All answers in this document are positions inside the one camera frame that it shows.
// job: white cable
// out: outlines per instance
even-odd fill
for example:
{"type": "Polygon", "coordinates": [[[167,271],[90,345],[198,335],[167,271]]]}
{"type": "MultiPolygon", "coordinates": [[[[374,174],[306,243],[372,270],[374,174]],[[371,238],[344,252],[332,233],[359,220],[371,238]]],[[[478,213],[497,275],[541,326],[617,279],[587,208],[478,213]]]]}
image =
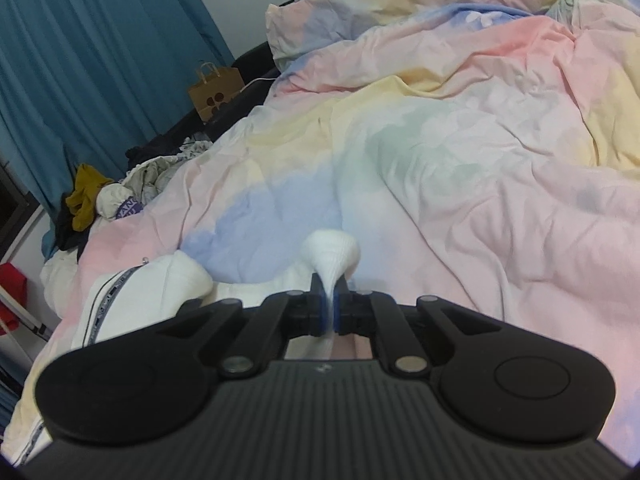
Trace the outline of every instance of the white cable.
{"type": "Polygon", "coordinates": [[[4,333],[9,336],[9,339],[11,339],[11,341],[14,342],[14,344],[20,349],[20,352],[22,352],[24,354],[24,356],[29,360],[31,365],[33,365],[33,359],[31,359],[31,356],[29,354],[27,354],[27,351],[24,348],[22,348],[22,345],[20,345],[20,343],[18,343],[18,340],[11,333],[11,330],[9,330],[9,327],[6,325],[6,323],[2,320],[1,317],[0,317],[0,328],[2,328],[2,330],[4,330],[4,333]]]}
{"type": "Polygon", "coordinates": [[[241,92],[244,92],[244,90],[251,84],[255,83],[256,81],[276,81],[277,77],[257,77],[255,78],[253,81],[249,81],[246,85],[244,85],[242,87],[241,92]]]}

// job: paper bag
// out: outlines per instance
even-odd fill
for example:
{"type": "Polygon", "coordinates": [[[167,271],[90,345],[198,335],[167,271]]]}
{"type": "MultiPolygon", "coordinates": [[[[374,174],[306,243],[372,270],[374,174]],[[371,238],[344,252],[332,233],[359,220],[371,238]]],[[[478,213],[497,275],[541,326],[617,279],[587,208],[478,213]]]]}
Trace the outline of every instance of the paper bag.
{"type": "Polygon", "coordinates": [[[228,103],[240,93],[244,81],[237,68],[216,67],[210,62],[203,63],[196,73],[200,81],[189,88],[189,97],[200,118],[207,122],[220,105],[228,103]]]}

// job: pastel tie-dye blanket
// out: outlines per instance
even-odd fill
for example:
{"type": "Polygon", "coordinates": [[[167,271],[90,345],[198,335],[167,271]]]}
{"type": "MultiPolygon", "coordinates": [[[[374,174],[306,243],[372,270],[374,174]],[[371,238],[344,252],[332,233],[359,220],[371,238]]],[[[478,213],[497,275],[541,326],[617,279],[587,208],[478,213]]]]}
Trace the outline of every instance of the pastel tie-dye blanket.
{"type": "Polygon", "coordinates": [[[261,282],[333,228],[360,243],[356,287],[437,294],[599,357],[617,386],[601,440],[640,459],[639,8],[270,7],[284,73],[266,104],[90,240],[14,417],[27,429],[3,449],[23,453],[34,378],[68,349],[98,275],[180,247],[217,281],[261,282]]]}

